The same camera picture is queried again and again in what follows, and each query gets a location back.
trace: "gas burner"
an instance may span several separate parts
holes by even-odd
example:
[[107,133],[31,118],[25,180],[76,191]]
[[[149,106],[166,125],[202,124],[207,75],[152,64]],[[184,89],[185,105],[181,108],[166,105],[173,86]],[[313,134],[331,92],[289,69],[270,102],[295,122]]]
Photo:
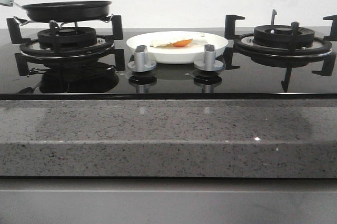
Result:
[[[252,42],[256,45],[273,48],[288,49],[293,40],[293,29],[286,25],[264,25],[254,28]],[[299,27],[296,48],[308,48],[312,46],[315,31],[308,28]]]
[[20,45],[22,54],[26,57],[43,60],[45,62],[83,60],[106,55],[114,46],[114,41],[106,39],[105,36],[97,35],[95,44],[88,47],[67,48],[56,52],[50,48],[44,49],[38,39],[25,42]]
[[333,25],[330,36],[323,39],[315,37],[313,30],[300,27],[297,22],[291,26],[274,25],[276,14],[273,10],[271,25],[258,26],[253,33],[241,36],[235,35],[235,21],[245,17],[226,15],[225,37],[234,40],[233,48],[236,51],[265,65],[279,65],[278,60],[286,60],[295,67],[300,67],[308,62],[321,61],[334,53],[329,40],[336,40],[337,16],[324,18],[333,20]]
[[121,16],[106,16],[99,21],[112,23],[112,35],[97,35],[93,28],[78,27],[77,21],[73,27],[63,27],[67,23],[49,21],[49,29],[38,32],[38,39],[31,40],[22,38],[19,28],[31,21],[14,17],[8,18],[7,24],[12,44],[20,44],[20,50],[25,57],[49,64],[95,61],[111,52],[114,41],[123,39]]
[[37,33],[37,40],[41,49],[53,50],[53,43],[60,45],[60,50],[71,50],[95,45],[97,43],[96,30],[88,27],[66,27],[56,31],[53,37],[50,29]]

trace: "black glass stovetop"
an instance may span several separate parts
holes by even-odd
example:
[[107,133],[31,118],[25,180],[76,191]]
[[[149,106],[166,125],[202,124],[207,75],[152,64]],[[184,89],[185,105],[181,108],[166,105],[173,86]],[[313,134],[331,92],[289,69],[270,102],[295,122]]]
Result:
[[[26,29],[23,37],[36,38],[40,29]],[[224,35],[222,28],[192,29]],[[253,28],[242,28],[240,34]],[[328,27],[314,28],[316,36]],[[230,40],[224,55],[224,69],[202,73],[193,64],[158,64],[149,73],[133,74],[127,69],[132,56],[126,40],[153,29],[126,29],[124,39],[115,41],[115,51],[89,61],[85,67],[27,62],[19,45],[10,42],[7,30],[0,30],[1,99],[234,99],[234,98],[337,98],[335,57],[304,64],[269,64],[232,50]],[[108,29],[97,33],[108,35]],[[337,42],[332,42],[337,51]]]

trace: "black frying pan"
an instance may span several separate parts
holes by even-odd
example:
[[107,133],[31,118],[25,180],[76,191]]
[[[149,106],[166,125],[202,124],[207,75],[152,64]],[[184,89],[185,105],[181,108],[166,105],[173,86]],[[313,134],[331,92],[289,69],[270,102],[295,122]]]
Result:
[[14,0],[0,0],[0,5],[13,6],[13,4],[26,11],[32,21],[48,23],[80,22],[93,19],[102,19],[109,14],[109,1],[85,2],[51,2],[19,6]]

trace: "fried egg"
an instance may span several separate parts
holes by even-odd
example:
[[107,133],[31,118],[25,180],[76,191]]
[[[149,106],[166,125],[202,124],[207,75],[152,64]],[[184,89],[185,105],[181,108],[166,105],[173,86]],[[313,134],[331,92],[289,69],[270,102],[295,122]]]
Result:
[[205,36],[204,33],[196,32],[193,34],[186,34],[184,36],[179,37],[168,37],[162,39],[152,40],[150,43],[151,47],[184,47],[192,42],[193,38]]

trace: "gray speckled stone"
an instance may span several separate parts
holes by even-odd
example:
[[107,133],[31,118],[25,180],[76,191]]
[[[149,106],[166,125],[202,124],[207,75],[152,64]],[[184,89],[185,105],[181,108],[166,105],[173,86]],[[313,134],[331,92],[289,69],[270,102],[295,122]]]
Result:
[[337,177],[336,100],[0,101],[0,176]]

